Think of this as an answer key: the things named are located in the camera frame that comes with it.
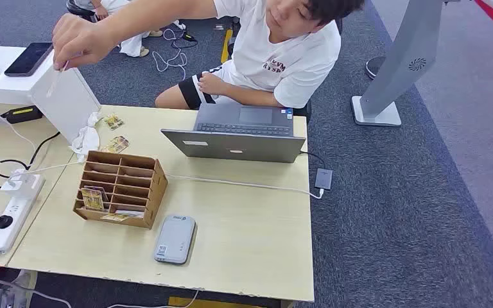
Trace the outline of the person's right hand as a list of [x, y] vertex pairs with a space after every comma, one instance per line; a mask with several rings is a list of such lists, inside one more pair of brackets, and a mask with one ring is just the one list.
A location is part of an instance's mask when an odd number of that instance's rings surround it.
[[92, 23], [70, 13], [61, 16], [52, 31], [54, 70], [95, 64], [106, 57], [116, 46], [113, 20]]

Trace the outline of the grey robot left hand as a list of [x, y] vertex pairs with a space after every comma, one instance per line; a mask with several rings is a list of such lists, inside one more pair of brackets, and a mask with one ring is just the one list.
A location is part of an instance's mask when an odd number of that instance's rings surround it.
[[0, 308], [27, 308], [29, 300], [23, 291], [0, 289]]

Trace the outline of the person's left hand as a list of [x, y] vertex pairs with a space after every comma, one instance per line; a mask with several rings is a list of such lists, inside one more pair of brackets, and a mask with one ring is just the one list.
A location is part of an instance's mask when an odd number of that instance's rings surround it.
[[224, 82], [221, 78], [209, 72], [203, 72], [198, 79], [198, 87], [205, 94], [225, 95], [229, 86], [229, 83]]

